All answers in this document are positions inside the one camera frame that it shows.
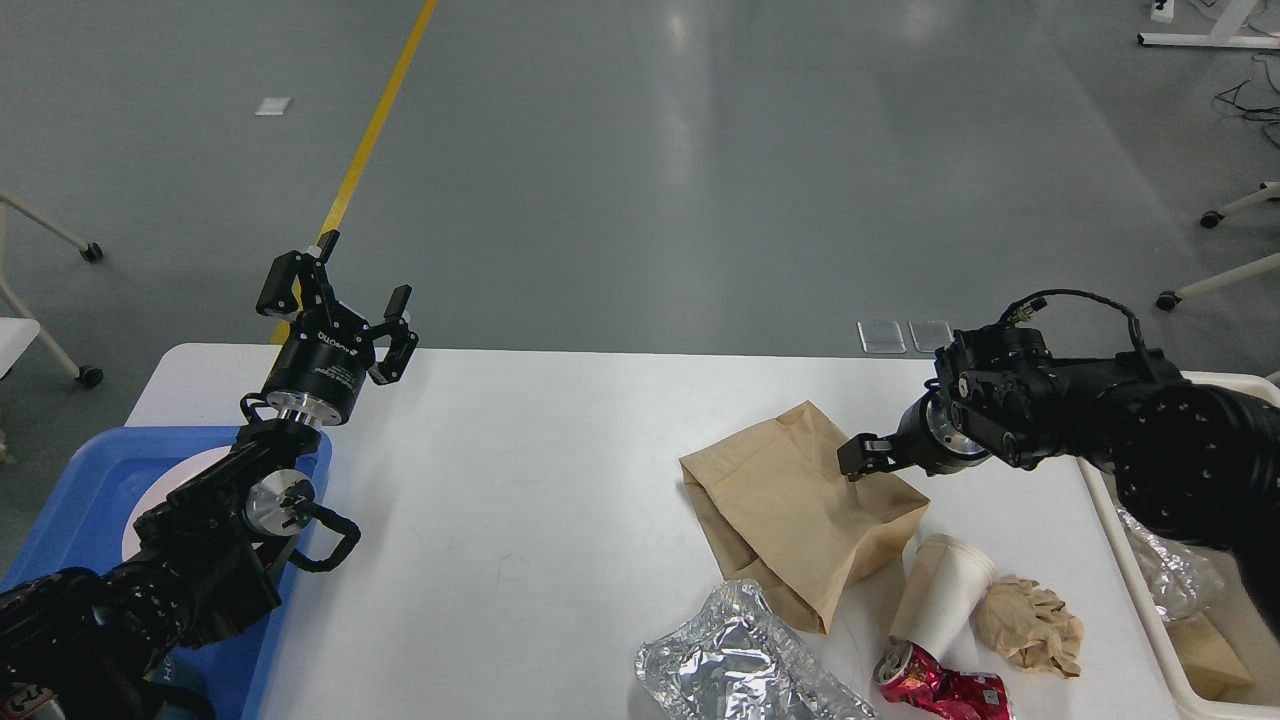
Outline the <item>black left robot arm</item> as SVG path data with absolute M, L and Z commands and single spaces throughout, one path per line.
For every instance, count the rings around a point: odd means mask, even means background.
M 110 571 L 64 568 L 3 593 L 3 698 L 38 719 L 212 719 L 202 691 L 163 679 L 178 647 L 244 634 L 280 606 L 287 565 L 340 566 L 358 525 L 317 501 L 297 462 L 349 420 L 366 380 L 402 378 L 419 336 L 392 292 L 379 323 L 347 307 L 326 265 L 338 229 L 278 256 L 256 302 L 288 336 L 246 395 L 229 452 L 133 523 L 140 550 Z

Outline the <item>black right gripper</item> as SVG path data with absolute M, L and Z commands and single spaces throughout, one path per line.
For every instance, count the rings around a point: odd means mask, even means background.
M 951 475 L 989 459 L 989 451 L 951 423 L 938 392 L 915 401 L 893 434 L 860 433 L 837 448 L 840 474 L 849 482 L 904 468 L 920 468 L 928 477 Z

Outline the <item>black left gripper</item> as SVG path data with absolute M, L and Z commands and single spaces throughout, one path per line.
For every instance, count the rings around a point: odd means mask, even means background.
M 289 322 L 261 393 L 275 407 L 302 405 L 325 427 L 349 420 L 366 374 L 378 386 L 399 382 L 419 345 L 404 315 L 410 284 L 392 291 L 381 320 L 371 325 L 337 299 L 326 263 L 339 237 L 338 229 L 329 229 L 306 250 L 275 258 L 255 304 L 259 315 Z M 375 352 L 379 340 L 388 340 L 381 359 Z

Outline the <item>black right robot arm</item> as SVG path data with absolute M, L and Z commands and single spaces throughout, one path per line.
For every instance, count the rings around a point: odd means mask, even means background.
M 1029 327 L 1052 290 L 1011 302 L 993 323 L 955 331 L 934 377 L 890 436 L 838 448 L 849 480 L 920 468 L 955 474 L 995 457 L 1036 469 L 1088 461 L 1112 477 L 1123 507 L 1156 536 L 1233 556 L 1260 618 L 1277 630 L 1279 413 L 1263 398 L 1185 378 L 1151 348 L 1133 310 L 1132 347 L 1114 357 L 1055 357 Z

